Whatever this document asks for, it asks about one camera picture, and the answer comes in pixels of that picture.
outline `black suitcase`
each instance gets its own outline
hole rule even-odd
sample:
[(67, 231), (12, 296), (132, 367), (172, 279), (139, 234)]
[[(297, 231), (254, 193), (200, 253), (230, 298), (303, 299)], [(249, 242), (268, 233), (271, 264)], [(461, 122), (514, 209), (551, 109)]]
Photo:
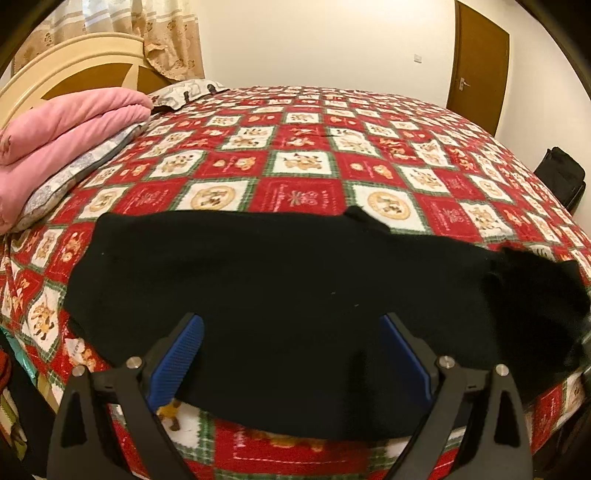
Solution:
[(585, 191), (585, 171), (559, 147), (548, 150), (535, 175), (554, 193), (570, 213), (577, 208)]

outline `metal pin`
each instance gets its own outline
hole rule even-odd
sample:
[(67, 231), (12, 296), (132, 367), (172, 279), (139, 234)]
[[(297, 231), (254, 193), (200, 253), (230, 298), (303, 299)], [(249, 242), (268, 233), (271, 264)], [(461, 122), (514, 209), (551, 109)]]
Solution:
[(439, 365), (442, 368), (450, 369), (456, 366), (456, 361), (449, 355), (439, 357)]
[(74, 375), (75, 377), (81, 377), (82, 375), (84, 375), (84, 372), (86, 372), (86, 367), (84, 365), (76, 365), (72, 369), (72, 375)]
[(142, 359), (138, 356), (130, 356), (125, 362), (127, 368), (139, 368), (142, 366)]
[(509, 375), (509, 367), (504, 364), (498, 364), (495, 367), (495, 371), (498, 375), (502, 377), (506, 377), (507, 375)]

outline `pink blanket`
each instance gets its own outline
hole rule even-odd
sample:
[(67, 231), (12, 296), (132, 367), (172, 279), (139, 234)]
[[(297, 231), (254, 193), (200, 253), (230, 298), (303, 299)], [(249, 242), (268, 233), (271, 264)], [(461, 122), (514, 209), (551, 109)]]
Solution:
[(143, 122), (151, 109), (128, 105), (91, 118), (30, 155), (0, 167), (0, 235), (8, 232), (31, 193), (69, 162), (125, 127)]
[(97, 115), (128, 105), (152, 109), (152, 101), (147, 95), (122, 87), (55, 97), (23, 113), (0, 131), (0, 165), (16, 162)]

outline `headboard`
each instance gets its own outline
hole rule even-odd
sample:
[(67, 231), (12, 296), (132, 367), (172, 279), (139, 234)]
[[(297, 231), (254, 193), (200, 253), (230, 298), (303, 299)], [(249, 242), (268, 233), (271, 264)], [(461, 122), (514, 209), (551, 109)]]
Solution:
[(65, 93), (115, 86), (151, 93), (171, 83), (146, 61), (141, 37), (83, 35), (45, 51), (0, 90), (0, 129), (21, 112)]

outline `curtain floral pattern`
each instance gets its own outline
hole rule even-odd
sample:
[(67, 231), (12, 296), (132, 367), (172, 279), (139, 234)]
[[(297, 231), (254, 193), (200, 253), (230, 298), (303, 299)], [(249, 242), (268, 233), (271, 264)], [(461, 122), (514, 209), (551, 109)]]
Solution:
[(58, 43), (114, 31), (144, 39), (144, 54), (165, 77), (204, 78), (199, 26), (191, 0), (67, 0), (18, 50), (14, 72)]

